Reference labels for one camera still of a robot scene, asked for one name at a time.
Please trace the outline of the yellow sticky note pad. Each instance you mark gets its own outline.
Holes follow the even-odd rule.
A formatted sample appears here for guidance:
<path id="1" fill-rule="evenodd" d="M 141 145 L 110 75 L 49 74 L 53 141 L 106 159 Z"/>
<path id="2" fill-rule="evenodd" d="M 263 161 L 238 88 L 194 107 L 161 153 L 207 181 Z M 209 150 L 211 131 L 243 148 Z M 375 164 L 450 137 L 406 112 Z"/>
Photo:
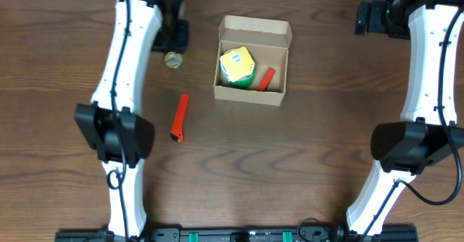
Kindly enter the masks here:
<path id="1" fill-rule="evenodd" d="M 230 83 L 245 80 L 254 74 L 255 61 L 247 47 L 228 50 L 220 57 L 220 66 Z"/>

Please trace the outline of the orange utility knife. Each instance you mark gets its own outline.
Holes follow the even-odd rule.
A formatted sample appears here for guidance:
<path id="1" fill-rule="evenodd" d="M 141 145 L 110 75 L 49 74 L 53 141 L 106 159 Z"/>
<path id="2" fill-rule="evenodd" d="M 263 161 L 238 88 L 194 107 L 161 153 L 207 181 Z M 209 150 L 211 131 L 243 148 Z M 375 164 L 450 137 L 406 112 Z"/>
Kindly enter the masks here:
<path id="1" fill-rule="evenodd" d="M 176 109 L 173 125 L 170 131 L 170 137 L 176 142 L 182 142 L 184 139 L 183 123 L 186 117 L 186 111 L 189 106 L 189 93 L 182 93 L 178 107 Z"/>

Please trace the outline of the green tape roll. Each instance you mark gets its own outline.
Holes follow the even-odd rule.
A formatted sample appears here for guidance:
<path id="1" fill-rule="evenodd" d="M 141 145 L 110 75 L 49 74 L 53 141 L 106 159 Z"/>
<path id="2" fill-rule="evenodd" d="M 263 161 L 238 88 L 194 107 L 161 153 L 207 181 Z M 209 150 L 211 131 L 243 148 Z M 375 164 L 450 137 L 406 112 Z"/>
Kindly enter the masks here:
<path id="1" fill-rule="evenodd" d="M 229 82 L 228 84 L 234 88 L 245 89 L 245 88 L 250 87 L 250 85 L 254 82 L 255 75 L 256 75 L 256 70 L 253 70 L 251 75 L 247 75 L 235 82 Z"/>

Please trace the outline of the cardboard box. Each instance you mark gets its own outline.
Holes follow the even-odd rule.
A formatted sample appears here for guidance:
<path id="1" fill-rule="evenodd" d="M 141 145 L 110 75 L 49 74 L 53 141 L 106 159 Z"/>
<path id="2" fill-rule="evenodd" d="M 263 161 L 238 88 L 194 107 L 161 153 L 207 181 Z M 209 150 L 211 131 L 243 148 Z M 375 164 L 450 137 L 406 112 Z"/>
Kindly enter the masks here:
<path id="1" fill-rule="evenodd" d="M 214 97 L 226 101 L 280 106 L 286 94 L 289 48 L 293 33 L 287 21 L 226 15 L 218 28 L 219 46 L 213 83 Z M 231 87 L 220 66 L 228 50 L 245 46 L 255 61 L 256 75 L 250 87 Z M 257 91 L 269 67 L 275 75 L 266 91 Z"/>

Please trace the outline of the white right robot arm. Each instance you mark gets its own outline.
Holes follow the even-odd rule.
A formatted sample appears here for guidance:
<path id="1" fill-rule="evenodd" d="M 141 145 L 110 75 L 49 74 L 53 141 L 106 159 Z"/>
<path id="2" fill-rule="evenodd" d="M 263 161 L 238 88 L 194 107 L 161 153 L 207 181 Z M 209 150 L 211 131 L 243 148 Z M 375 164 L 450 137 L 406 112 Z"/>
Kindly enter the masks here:
<path id="1" fill-rule="evenodd" d="M 446 157 L 456 164 L 455 198 L 463 184 L 454 100 L 463 0 L 383 0 L 360 3 L 355 33 L 386 34 L 411 44 L 407 94 L 400 119 L 377 125 L 370 141 L 373 166 L 360 195 L 334 231 L 338 241 L 405 241 L 411 233 L 384 221 L 401 192 Z"/>

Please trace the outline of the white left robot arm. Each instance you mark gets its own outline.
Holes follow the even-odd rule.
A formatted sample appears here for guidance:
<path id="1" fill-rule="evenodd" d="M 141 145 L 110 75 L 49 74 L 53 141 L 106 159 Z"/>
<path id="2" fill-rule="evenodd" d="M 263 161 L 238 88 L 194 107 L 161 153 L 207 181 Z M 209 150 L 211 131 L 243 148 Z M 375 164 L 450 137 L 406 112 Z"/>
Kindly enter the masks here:
<path id="1" fill-rule="evenodd" d="M 109 188 L 105 230 L 57 234 L 66 241 L 149 241 L 144 208 L 144 164 L 154 145 L 154 125 L 143 118 L 143 90 L 151 53 L 185 53 L 189 23 L 185 0 L 116 0 L 115 26 L 101 79 L 75 121 L 96 151 Z"/>

